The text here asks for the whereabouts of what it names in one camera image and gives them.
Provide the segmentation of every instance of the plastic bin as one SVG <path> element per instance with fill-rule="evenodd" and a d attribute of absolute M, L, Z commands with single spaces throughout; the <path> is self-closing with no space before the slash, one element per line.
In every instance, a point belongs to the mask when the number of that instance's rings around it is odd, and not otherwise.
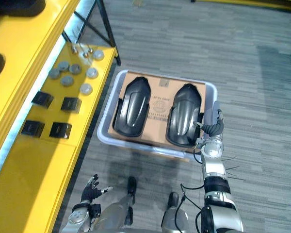
<path fill-rule="evenodd" d="M 141 151 L 146 151 L 150 153 L 157 153 L 157 154 L 169 156 L 169 157 L 192 159 L 193 158 L 192 154 L 188 152 L 161 148 L 161 147 L 154 147 L 154 146 L 145 145 L 145 144 L 136 143 L 136 142 L 128 142 L 125 140 L 114 138 L 108 134 L 108 129 L 112 121 L 113 113 L 116 110 L 118 98 L 120 96 L 122 85 L 123 85 L 127 72 L 128 70 L 122 70 L 121 72 L 118 73 L 118 75 L 115 78 L 113 89 L 109 96 L 106 108 L 104 110 L 101 122 L 98 127 L 97 135 L 98 135 L 99 140 L 103 143 L 118 146 L 118 147 L 125 147 L 125 148 L 133 149 L 133 150 L 141 150 Z M 188 82 L 204 83 L 206 85 L 204 123 L 205 124 L 217 123 L 217 117 L 218 117 L 217 109 L 219 108 L 219 102 L 217 101 L 217 88 L 213 84 L 209 82 L 203 82 L 203 81 L 198 81 L 198 80 L 193 80 L 193 79 L 177 78 L 177 77 L 171 77 L 171 76 L 164 76 L 164 78 L 172 78 L 172 79 L 178 79 L 178 80 L 185 80 Z"/>

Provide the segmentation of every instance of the barcode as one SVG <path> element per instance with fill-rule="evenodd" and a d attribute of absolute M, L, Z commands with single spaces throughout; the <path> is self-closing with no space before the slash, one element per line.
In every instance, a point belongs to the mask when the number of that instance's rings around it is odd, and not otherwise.
<path fill-rule="evenodd" d="M 153 120 L 160 120 L 160 121 L 168 121 L 167 118 L 164 117 L 157 117 L 157 116 L 147 116 L 148 119 L 153 119 Z"/>

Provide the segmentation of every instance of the black cable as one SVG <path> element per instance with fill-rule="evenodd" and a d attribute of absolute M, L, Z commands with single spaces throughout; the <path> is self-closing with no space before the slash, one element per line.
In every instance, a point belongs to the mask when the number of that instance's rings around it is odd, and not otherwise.
<path fill-rule="evenodd" d="M 198 161 L 198 160 L 196 159 L 196 155 L 195 155 L 195 147 L 194 147 L 194 149 L 193 149 L 193 156 L 194 156 L 194 159 L 195 159 L 199 164 L 203 164 L 203 163 L 201 163 L 200 161 Z"/>
<path fill-rule="evenodd" d="M 176 209 L 176 213 L 175 213 L 175 226 L 176 226 L 177 230 L 180 231 L 180 233 L 182 233 L 182 231 L 180 230 L 180 228 L 177 225 L 177 214 L 178 214 L 178 211 L 179 211 L 181 205 L 184 203 L 184 201 L 185 201 L 185 195 L 183 195 L 183 197 L 181 198 L 181 203 L 178 206 L 178 208 Z"/>
<path fill-rule="evenodd" d="M 185 187 L 183 184 L 180 184 L 180 186 L 181 186 L 182 188 L 185 188 L 185 189 L 188 189 L 188 190 L 198 190 L 198 189 L 203 188 L 205 185 L 203 184 L 202 186 L 200 186 L 200 187 L 198 187 L 198 188 L 188 188 L 188 187 Z"/>
<path fill-rule="evenodd" d="M 239 166 L 234 166 L 234 167 L 226 168 L 226 170 L 232 170 L 232 169 L 235 169 L 235 168 L 239 168 Z"/>
<path fill-rule="evenodd" d="M 200 210 L 202 210 L 198 205 L 196 205 L 191 199 L 189 199 L 188 198 L 188 196 L 185 194 L 185 192 L 184 192 L 184 188 L 186 188 L 183 184 L 180 184 L 180 187 L 181 187 L 181 190 L 182 190 L 182 193 L 183 193 L 183 195 L 185 196 L 185 198 L 187 199 L 187 200 L 189 200 L 189 202 L 190 203 L 192 203 L 194 206 L 196 206 L 198 209 L 200 209 Z M 196 190 L 196 189 L 200 189 L 200 188 L 202 188 L 202 187 L 204 187 L 204 185 L 202 185 L 202 186 L 200 186 L 200 187 L 198 187 L 198 188 L 187 188 L 187 189 L 190 189 L 190 190 Z"/>
<path fill-rule="evenodd" d="M 182 196 L 182 199 L 181 199 L 181 203 L 180 203 L 180 205 L 179 205 L 178 208 L 176 209 L 176 213 L 175 213 L 175 226 L 176 226 L 177 230 L 180 231 L 180 233 L 182 233 L 182 231 L 180 230 L 180 228 L 179 228 L 178 225 L 177 225 L 177 215 L 178 215 L 178 211 L 179 211 L 181 205 L 184 203 L 185 199 L 189 200 L 189 201 L 190 201 L 194 206 L 196 206 L 196 207 L 200 210 L 199 213 L 201 213 L 201 211 L 202 211 L 202 209 L 201 209 L 198 205 L 196 205 L 196 204 L 195 204 L 191 199 L 189 199 L 189 198 L 186 196 L 186 194 L 185 194 L 185 192 L 184 192 L 183 189 L 185 188 L 185 189 L 189 189 L 189 190 L 197 190 L 197 189 L 201 189 L 201 188 L 203 188 L 204 185 L 202 185 L 202 186 L 200 186 L 200 187 L 197 187 L 197 188 L 188 188 L 188 187 L 185 187 L 183 184 L 180 184 L 180 187 L 181 187 L 181 190 L 182 190 L 183 196 Z"/>
<path fill-rule="evenodd" d="M 196 227 L 197 233 L 200 233 L 199 232 L 199 228 L 198 228 L 198 224 L 197 224 L 197 219 L 198 219 L 198 217 L 200 216 L 201 213 L 202 213 L 202 211 L 199 211 L 198 214 L 195 217 L 195 227 Z"/>

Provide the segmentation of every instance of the cardboard box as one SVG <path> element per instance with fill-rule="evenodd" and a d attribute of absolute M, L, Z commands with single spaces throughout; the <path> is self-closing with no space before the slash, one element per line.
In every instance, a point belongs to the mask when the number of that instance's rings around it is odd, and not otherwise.
<path fill-rule="evenodd" d="M 192 153 L 193 152 L 192 148 L 178 147 L 167 141 L 166 128 L 168 115 L 170 108 L 173 106 L 174 96 L 183 87 L 183 85 L 187 83 L 191 83 L 194 86 L 196 86 L 201 96 L 200 112 L 203 113 L 205 110 L 205 96 L 206 96 L 205 84 L 170 79 L 161 76 L 146 75 L 142 73 L 128 72 L 125 76 L 119 98 L 122 99 L 124 97 L 126 86 L 136 77 L 139 76 L 147 78 L 148 83 L 151 87 L 151 98 L 149 101 L 150 108 L 142 134 L 139 137 L 125 137 L 123 135 L 118 134 L 112 127 L 115 112 L 113 113 L 113 119 L 109 126 L 108 133 L 114 138 L 118 138 L 121 140 L 138 142 L 162 148 L 171 148 L 179 151 L 187 151 Z"/>

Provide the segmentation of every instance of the gray carpet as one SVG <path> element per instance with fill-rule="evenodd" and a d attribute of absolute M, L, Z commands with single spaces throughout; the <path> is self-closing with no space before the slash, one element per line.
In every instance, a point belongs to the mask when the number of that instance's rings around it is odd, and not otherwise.
<path fill-rule="evenodd" d="M 204 80 L 216 85 L 225 115 L 226 168 L 248 233 L 291 233 L 291 13 L 188 0 L 105 0 L 122 66 L 109 77 L 85 147 L 61 206 L 54 232 L 67 222 L 93 173 L 102 209 L 138 179 L 134 224 L 160 231 L 168 194 L 180 183 L 201 185 L 201 166 L 101 143 L 97 127 L 116 74 L 122 69 Z M 91 22 L 103 30 L 96 9 Z M 100 44 L 89 29 L 82 42 Z M 204 190 L 187 192 L 200 206 Z M 186 201 L 191 232 L 198 210 Z"/>

